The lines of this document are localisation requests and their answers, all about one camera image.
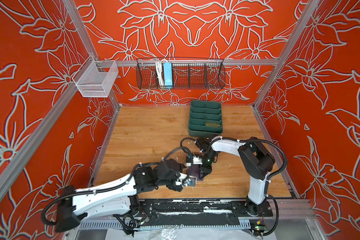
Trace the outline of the green compartment tray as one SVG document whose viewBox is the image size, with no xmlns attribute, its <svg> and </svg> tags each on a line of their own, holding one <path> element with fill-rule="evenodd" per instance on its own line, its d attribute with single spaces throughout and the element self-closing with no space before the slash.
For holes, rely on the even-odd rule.
<svg viewBox="0 0 360 240">
<path fill-rule="evenodd" d="M 206 127 L 206 122 L 218 123 L 221 127 Z M 189 135 L 192 137 L 221 135 L 223 133 L 222 105 L 213 101 L 191 101 L 188 129 Z"/>
</svg>

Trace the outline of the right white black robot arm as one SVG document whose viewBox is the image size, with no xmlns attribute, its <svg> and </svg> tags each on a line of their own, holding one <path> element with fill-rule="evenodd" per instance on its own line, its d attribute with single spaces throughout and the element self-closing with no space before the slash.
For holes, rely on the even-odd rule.
<svg viewBox="0 0 360 240">
<path fill-rule="evenodd" d="M 282 156 L 283 163 L 273 172 L 276 163 L 273 155 L 264 145 L 275 148 Z M 248 215 L 258 216 L 266 207 L 268 187 L 271 178 L 283 172 L 288 165 L 284 151 L 276 144 L 251 137 L 247 140 L 238 140 L 228 137 L 215 136 L 212 138 L 199 137 L 198 139 L 184 138 L 180 143 L 181 150 L 187 155 L 188 172 L 198 165 L 198 179 L 203 179 L 212 172 L 212 164 L 219 153 L 227 153 L 241 158 L 241 161 L 250 176 L 250 187 L 246 197 L 245 209 Z"/>
</svg>

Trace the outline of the green striped sock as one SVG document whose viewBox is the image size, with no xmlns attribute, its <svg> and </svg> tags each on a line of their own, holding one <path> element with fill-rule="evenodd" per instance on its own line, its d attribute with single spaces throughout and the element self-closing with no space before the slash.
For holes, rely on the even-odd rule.
<svg viewBox="0 0 360 240">
<path fill-rule="evenodd" d="M 213 122 L 206 122 L 206 123 L 205 123 L 205 126 L 206 126 L 206 127 L 210 127 L 210 128 L 220 128 L 220 127 L 221 127 L 220 124 L 218 124 L 218 123 L 213 123 Z"/>
</svg>

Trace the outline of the purple striped sock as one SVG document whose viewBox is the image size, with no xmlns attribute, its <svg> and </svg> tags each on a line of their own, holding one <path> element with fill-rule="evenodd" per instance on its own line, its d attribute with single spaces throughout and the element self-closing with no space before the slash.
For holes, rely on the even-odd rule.
<svg viewBox="0 0 360 240">
<path fill-rule="evenodd" d="M 197 181 L 203 181 L 201 165 L 193 165 L 192 168 L 189 167 L 187 174 L 189 174 L 191 177 L 195 177 Z"/>
</svg>

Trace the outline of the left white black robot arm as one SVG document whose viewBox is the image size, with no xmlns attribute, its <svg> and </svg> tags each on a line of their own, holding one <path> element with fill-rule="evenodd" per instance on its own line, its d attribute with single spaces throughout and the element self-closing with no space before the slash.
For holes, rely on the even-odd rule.
<svg viewBox="0 0 360 240">
<path fill-rule="evenodd" d="M 178 147 L 159 162 L 135 165 L 130 174 L 118 180 L 84 189 L 67 186 L 42 210 L 42 223 L 62 233 L 91 217 L 116 215 L 119 219 L 121 215 L 128 215 L 131 210 L 139 209 L 139 194 L 160 186 L 181 192 L 196 183 L 190 175 L 194 156 L 190 149 Z"/>
</svg>

